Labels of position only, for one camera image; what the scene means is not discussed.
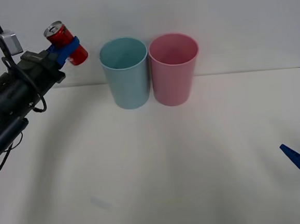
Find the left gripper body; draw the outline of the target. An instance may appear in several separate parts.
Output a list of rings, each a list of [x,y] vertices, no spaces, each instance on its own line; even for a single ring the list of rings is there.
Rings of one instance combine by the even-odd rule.
[[[29,76],[43,96],[66,77],[65,73],[60,71],[56,57],[57,54],[47,50],[40,53],[26,51],[18,62],[18,66]]]

